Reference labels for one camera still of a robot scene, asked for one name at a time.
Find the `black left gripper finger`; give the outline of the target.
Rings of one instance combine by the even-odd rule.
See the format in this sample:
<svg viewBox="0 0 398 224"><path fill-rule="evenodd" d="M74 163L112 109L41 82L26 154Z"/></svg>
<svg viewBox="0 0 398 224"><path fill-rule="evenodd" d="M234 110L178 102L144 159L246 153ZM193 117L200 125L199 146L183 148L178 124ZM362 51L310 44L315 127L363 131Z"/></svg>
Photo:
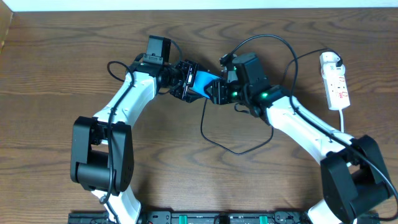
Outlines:
<svg viewBox="0 0 398 224"><path fill-rule="evenodd" d="M214 75L214 73L211 72L209 69L207 69L206 67L204 67L200 63L197 63L195 65L195 75L198 75L199 73L209 73L209 74Z"/></svg>
<svg viewBox="0 0 398 224"><path fill-rule="evenodd" d="M200 94L198 94L198 93L191 93L191 92L188 92L186 95L185 95L185 101L187 102L187 103L192 103L192 102L194 102L195 100L198 100L198 99L200 99L200 98L202 98L203 96L202 95L200 95Z"/></svg>

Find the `blue Galaxy smartphone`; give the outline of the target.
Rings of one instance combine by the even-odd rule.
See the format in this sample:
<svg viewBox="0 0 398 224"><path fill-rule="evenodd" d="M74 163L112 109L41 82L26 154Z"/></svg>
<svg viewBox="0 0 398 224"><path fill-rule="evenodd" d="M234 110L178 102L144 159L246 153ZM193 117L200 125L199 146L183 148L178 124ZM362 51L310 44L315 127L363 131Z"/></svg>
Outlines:
<svg viewBox="0 0 398 224"><path fill-rule="evenodd" d="M209 72L197 71L196 74L188 76L188 83L190 84L190 89L192 91L210 99L210 96L205 92L206 86L208 86L213 80L218 80L220 78L221 77Z"/></svg>

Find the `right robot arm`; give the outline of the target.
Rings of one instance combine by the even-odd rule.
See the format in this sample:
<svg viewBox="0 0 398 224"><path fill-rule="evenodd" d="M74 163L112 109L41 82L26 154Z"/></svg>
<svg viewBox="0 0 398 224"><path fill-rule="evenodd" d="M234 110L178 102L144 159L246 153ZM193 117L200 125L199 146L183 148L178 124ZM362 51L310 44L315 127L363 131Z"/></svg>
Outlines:
<svg viewBox="0 0 398 224"><path fill-rule="evenodd" d="M310 223L354 223L397 190L379 146L370 136L354 138L309 112L280 85L270 85L254 53L221 57L227 79L205 87L214 104L237 103L304 148L320 165L323 199L307 210Z"/></svg>

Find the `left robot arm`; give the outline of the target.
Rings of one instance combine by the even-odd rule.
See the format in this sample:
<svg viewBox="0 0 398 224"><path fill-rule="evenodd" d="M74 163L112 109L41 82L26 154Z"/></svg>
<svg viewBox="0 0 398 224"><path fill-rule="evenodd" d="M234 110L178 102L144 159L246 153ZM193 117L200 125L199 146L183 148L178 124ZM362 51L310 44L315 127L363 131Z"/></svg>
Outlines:
<svg viewBox="0 0 398 224"><path fill-rule="evenodd" d="M191 103L206 95L205 87L218 76L201 65L179 60L169 63L165 37L149 37L147 50L126 65L122 86L92 117L73 124L70 177L99 198L113 223L137 223L141 203L130 186L134 170L132 127L142 110L167 88L174 97Z"/></svg>

